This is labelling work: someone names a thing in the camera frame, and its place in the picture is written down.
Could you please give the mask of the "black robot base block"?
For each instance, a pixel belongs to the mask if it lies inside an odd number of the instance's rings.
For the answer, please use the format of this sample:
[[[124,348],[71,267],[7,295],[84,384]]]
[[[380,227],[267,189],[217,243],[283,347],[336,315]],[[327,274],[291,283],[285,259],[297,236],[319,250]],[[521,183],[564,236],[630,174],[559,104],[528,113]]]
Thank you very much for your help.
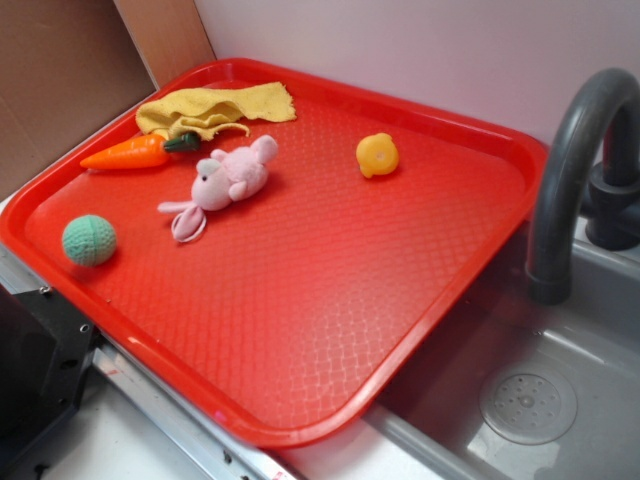
[[[97,330],[57,292],[1,290],[1,477],[78,411]]]

